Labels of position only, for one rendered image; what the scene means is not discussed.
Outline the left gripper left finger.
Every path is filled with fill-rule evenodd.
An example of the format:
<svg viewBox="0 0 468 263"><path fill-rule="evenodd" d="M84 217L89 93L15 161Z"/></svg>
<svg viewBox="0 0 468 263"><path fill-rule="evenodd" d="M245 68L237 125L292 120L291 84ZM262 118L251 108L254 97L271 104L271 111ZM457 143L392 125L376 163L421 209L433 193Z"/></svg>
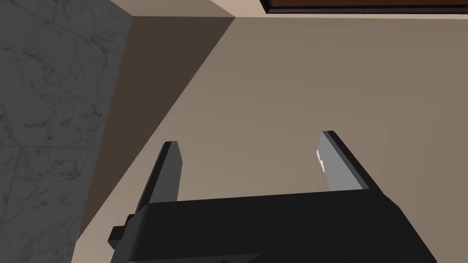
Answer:
<svg viewBox="0 0 468 263"><path fill-rule="evenodd" d="M136 212L150 203L177 201L182 164L178 142L165 142L150 173Z"/></svg>

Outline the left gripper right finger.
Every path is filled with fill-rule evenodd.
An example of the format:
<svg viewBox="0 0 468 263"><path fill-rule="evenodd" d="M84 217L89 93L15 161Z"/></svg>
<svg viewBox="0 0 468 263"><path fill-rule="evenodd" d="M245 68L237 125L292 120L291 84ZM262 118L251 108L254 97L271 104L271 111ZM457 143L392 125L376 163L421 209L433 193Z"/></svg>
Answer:
<svg viewBox="0 0 468 263"><path fill-rule="evenodd" d="M334 131L322 131L316 151L331 191L381 189Z"/></svg>

